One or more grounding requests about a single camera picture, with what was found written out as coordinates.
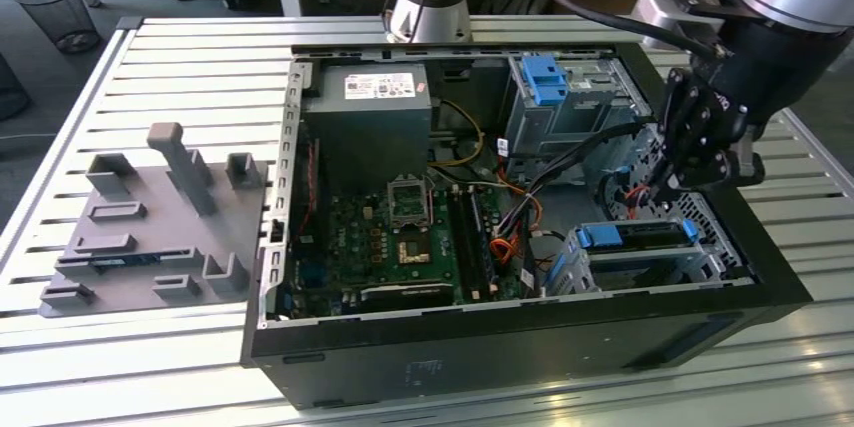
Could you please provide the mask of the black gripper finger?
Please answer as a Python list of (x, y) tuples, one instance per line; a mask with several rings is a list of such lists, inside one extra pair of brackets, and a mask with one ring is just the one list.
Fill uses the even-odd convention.
[(693, 157), (681, 163), (672, 156), (659, 164), (659, 201), (675, 202), (685, 192), (744, 187), (764, 180), (764, 164), (750, 139), (716, 150), (707, 159)]
[(673, 200), (679, 196), (679, 181), (697, 142), (693, 124), (701, 92), (688, 70), (669, 70), (664, 93), (659, 117), (661, 157), (649, 174), (652, 200)]

